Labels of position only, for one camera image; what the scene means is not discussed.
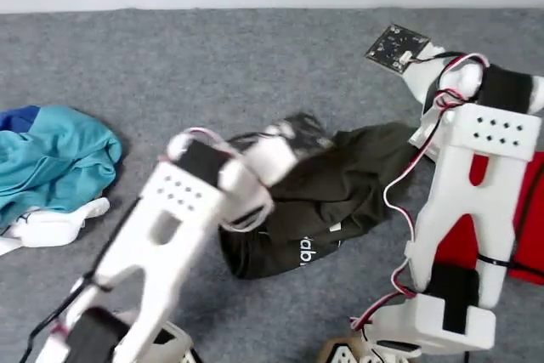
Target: white cloth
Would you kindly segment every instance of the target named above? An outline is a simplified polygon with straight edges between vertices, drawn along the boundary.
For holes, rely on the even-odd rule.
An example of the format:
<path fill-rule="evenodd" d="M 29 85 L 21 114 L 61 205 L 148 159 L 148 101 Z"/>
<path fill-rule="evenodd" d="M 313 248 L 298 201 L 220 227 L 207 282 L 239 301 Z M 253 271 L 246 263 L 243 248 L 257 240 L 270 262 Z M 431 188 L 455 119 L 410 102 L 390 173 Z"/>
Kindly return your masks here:
<path fill-rule="evenodd" d="M 86 218 L 101 216 L 110 208 L 105 197 L 90 201 L 72 213 L 32 210 L 15 220 L 0 237 L 0 256 L 20 247 L 59 247 L 73 242 Z"/>

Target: red cloth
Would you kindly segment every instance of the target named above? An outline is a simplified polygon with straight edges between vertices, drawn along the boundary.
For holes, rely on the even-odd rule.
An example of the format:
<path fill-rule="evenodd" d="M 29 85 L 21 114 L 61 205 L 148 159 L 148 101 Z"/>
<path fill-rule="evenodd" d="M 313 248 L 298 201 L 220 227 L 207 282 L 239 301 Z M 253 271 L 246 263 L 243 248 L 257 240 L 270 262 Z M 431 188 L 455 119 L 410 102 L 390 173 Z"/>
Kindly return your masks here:
<path fill-rule="evenodd" d="M 519 227 L 519 219 L 523 211 L 528 192 L 542 163 L 544 163 L 544 152 L 536 152 L 535 157 L 527 166 L 524 182 L 519 194 L 518 207 L 514 217 L 514 226 Z M 485 175 L 487 158 L 475 156 L 470 171 L 470 180 L 473 184 L 481 182 Z M 544 211 L 540 205 L 544 202 L 544 177 L 539 180 L 532 197 L 530 208 L 525 222 L 524 232 L 518 241 L 518 251 L 514 257 L 516 261 L 531 268 L 544 270 Z M 474 268 L 478 257 L 478 245 L 474 234 L 473 221 L 470 215 L 461 217 L 450 233 L 439 245 L 435 260 L 440 262 L 461 265 L 467 268 Z M 509 274 L 524 281 L 544 285 L 541 277 L 515 269 Z"/>

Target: white logo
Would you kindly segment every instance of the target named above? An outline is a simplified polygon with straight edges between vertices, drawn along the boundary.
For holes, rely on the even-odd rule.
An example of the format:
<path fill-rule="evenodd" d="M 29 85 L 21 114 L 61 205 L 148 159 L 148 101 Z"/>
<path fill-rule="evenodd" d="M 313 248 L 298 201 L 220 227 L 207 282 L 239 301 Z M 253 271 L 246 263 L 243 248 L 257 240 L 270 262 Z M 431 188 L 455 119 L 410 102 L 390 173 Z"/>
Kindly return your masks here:
<path fill-rule="evenodd" d="M 316 251 L 312 250 L 312 239 L 309 237 L 304 237 L 300 241 L 300 266 L 309 263 L 314 254 L 316 254 Z"/>

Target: black plastic part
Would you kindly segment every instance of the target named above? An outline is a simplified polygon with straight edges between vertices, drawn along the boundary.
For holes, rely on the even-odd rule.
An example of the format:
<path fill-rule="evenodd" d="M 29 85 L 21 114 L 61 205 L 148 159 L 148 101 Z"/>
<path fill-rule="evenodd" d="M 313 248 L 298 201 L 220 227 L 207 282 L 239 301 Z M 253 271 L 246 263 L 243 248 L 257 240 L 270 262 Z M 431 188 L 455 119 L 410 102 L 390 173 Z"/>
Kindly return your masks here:
<path fill-rule="evenodd" d="M 378 340 L 376 344 L 384 348 L 396 349 L 401 352 L 413 352 L 421 348 L 418 344 L 397 342 L 394 340 Z"/>
<path fill-rule="evenodd" d="M 113 350 L 127 334 L 128 325 L 102 308 L 87 310 L 76 322 L 66 344 L 65 363 L 109 363 Z"/>
<path fill-rule="evenodd" d="M 479 275 L 474 269 L 435 263 L 425 293 L 445 300 L 445 331 L 464 334 L 467 328 L 467 309 L 478 304 Z"/>
<path fill-rule="evenodd" d="M 365 57 L 384 68 L 403 74 L 410 62 L 400 62 L 400 58 L 407 51 L 412 57 L 417 57 L 429 42 L 429 38 L 402 26 L 391 25 L 372 44 Z"/>
<path fill-rule="evenodd" d="M 191 173 L 213 187 L 218 187 L 219 171 L 229 160 L 229 155 L 212 146 L 193 139 L 187 151 L 174 162 L 174 165 Z"/>
<path fill-rule="evenodd" d="M 532 76 L 492 64 L 484 72 L 478 104 L 526 114 L 532 91 Z"/>

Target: clothing pile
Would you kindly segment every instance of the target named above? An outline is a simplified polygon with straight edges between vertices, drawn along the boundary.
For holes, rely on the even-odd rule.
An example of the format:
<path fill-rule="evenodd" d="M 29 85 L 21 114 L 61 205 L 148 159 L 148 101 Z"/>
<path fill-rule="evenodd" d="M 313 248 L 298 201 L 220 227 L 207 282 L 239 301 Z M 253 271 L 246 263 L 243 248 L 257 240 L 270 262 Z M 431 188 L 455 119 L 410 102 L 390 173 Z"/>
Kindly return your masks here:
<path fill-rule="evenodd" d="M 0 112 L 0 255 L 74 241 L 108 210 L 121 156 L 110 129 L 67 106 Z"/>
<path fill-rule="evenodd" d="M 220 230 L 232 273 L 254 279 L 297 268 L 382 222 L 383 190 L 417 152 L 407 143 L 413 133 L 398 122 L 338 132 L 330 149 L 299 163 L 270 189 L 275 210 L 262 225 L 248 233 Z"/>

